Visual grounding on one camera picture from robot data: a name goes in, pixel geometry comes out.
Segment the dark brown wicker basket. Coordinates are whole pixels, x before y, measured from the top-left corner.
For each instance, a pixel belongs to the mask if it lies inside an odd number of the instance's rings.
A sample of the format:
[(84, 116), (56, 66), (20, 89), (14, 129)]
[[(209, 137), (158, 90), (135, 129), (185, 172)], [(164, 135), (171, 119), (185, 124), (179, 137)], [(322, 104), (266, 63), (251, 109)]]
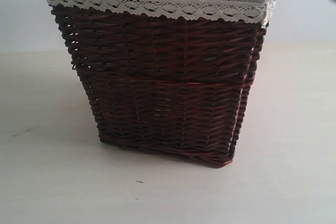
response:
[(266, 30), (54, 6), (101, 142), (221, 168), (233, 161)]

